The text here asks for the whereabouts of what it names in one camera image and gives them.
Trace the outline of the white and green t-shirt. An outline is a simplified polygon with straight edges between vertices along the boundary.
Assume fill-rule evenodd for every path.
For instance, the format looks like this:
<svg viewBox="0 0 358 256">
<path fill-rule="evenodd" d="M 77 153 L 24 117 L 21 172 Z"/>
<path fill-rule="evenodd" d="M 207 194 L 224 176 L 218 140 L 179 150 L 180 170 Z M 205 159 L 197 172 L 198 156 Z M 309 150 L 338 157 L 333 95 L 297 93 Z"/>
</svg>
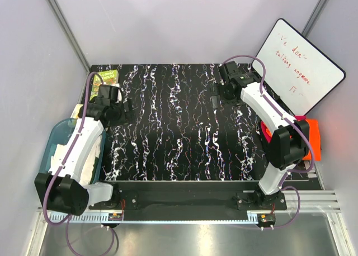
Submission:
<svg viewBox="0 0 358 256">
<path fill-rule="evenodd" d="M 83 166 L 82 173 L 80 175 L 79 184 L 81 186 L 86 186 L 88 184 L 92 184 L 95 180 L 95 174 L 98 162 L 100 161 L 101 154 L 101 143 L 102 136 L 99 136 L 93 145 L 86 162 Z M 60 157 L 65 152 L 65 145 L 57 144 L 54 155 L 51 156 L 51 168 L 58 168 L 60 161 Z"/>
</svg>

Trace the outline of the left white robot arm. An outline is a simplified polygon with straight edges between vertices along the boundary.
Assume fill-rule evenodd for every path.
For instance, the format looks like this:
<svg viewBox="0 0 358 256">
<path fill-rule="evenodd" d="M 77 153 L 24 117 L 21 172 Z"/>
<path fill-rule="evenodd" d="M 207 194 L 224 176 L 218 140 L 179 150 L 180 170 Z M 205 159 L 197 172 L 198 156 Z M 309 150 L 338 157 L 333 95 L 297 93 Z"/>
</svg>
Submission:
<svg viewBox="0 0 358 256">
<path fill-rule="evenodd" d="M 76 118 L 52 130 L 34 185 L 44 210 L 79 216 L 102 202 L 117 208 L 121 201 L 113 186 L 98 181 L 106 129 L 133 120 L 130 100 L 122 99 L 119 84 L 100 84 L 97 95 L 83 104 Z"/>
</svg>

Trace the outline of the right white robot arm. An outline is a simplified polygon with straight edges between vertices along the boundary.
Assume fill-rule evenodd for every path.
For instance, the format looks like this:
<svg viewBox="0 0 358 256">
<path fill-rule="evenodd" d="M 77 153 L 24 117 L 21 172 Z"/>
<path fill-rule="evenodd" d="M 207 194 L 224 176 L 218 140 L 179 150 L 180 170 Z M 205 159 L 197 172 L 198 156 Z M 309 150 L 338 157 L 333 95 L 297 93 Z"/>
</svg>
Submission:
<svg viewBox="0 0 358 256">
<path fill-rule="evenodd" d="M 213 107 L 244 103 L 265 125 L 260 134 L 268 165 L 249 202 L 267 209 L 277 200 L 284 180 L 309 153 L 309 123 L 286 112 L 254 73 L 241 73 L 234 61 L 220 64 L 219 73 L 222 82 L 210 87 Z"/>
</svg>

